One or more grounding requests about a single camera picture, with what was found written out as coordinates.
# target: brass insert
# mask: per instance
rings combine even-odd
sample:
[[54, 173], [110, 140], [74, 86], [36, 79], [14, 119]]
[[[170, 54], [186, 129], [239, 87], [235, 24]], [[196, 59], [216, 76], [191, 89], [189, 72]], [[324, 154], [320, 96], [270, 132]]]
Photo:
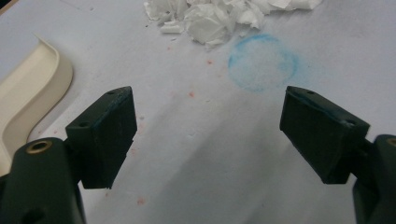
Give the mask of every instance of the brass insert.
[[52, 146], [52, 142], [45, 140], [45, 141], [38, 141], [30, 145], [27, 149], [26, 152], [29, 154], [38, 154], [41, 153], [47, 149], [49, 149]]
[[396, 138], [389, 138], [387, 140], [388, 144], [390, 144], [393, 147], [396, 147]]

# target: beige plastic part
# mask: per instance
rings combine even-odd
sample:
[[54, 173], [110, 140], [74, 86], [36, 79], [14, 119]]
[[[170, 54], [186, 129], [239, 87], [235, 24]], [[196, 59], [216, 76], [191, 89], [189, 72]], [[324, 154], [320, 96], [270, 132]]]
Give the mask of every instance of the beige plastic part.
[[0, 83], [0, 176], [35, 125], [63, 97], [73, 77], [71, 63], [38, 37], [27, 58]]

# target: crumpled white paper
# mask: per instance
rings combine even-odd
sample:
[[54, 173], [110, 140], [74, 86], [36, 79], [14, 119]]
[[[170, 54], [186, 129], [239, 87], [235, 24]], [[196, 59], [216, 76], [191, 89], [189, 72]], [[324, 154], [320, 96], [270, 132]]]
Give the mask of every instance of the crumpled white paper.
[[262, 29], [264, 15], [274, 10], [313, 9], [322, 0], [148, 0], [148, 17], [163, 33], [181, 34], [209, 47], [222, 44], [236, 24]]

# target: blue circle mark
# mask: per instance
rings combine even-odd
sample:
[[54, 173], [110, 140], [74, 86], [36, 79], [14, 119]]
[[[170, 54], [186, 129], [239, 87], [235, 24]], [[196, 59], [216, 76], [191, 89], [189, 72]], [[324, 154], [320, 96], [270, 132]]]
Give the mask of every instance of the blue circle mark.
[[261, 92], [285, 85], [297, 73], [298, 57], [271, 35], [239, 42], [228, 61], [229, 76], [246, 91]]

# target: white table surface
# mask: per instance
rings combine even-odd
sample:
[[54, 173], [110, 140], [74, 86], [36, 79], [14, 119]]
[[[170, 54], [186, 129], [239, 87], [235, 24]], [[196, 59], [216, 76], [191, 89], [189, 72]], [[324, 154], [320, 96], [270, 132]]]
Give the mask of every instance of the white table surface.
[[390, 0], [324, 0], [208, 52], [162, 35], [143, 1], [20, 0], [0, 16], [0, 77], [33, 33], [74, 66], [30, 140], [65, 139], [103, 93], [132, 86], [138, 132], [113, 188], [82, 191], [89, 223], [355, 223], [355, 178], [323, 185], [278, 124], [295, 85], [370, 123], [370, 141], [396, 134], [395, 11]]

